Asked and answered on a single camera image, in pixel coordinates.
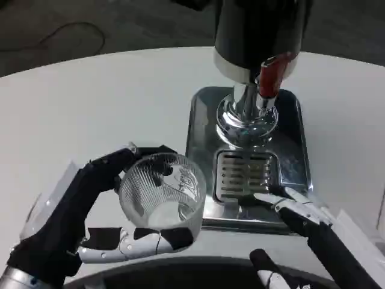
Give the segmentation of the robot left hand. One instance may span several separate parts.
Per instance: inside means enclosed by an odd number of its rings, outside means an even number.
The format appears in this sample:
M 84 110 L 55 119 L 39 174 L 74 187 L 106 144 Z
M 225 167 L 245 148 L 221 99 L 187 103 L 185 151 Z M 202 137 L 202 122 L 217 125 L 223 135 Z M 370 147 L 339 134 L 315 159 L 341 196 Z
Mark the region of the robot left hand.
M 31 208 L 19 243 L 11 251 L 1 276 L 2 288 L 61 288 L 83 263 L 117 263 L 184 250 L 193 244 L 190 229 L 150 229 L 138 225 L 133 233 L 122 228 L 86 228 L 85 220 L 97 197 L 122 188 L 119 174 L 147 156 L 156 186 L 171 174 L 167 146 L 128 147 L 70 165 L 54 192 Z

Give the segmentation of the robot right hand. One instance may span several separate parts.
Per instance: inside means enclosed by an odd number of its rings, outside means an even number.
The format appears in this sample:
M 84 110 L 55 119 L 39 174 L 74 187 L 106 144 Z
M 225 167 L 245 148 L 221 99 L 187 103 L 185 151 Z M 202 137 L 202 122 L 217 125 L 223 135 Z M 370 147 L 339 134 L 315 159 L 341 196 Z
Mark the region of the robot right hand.
M 242 206 L 272 209 L 307 245 L 339 288 L 384 288 L 384 253 L 344 211 L 326 207 L 290 187 L 242 197 Z

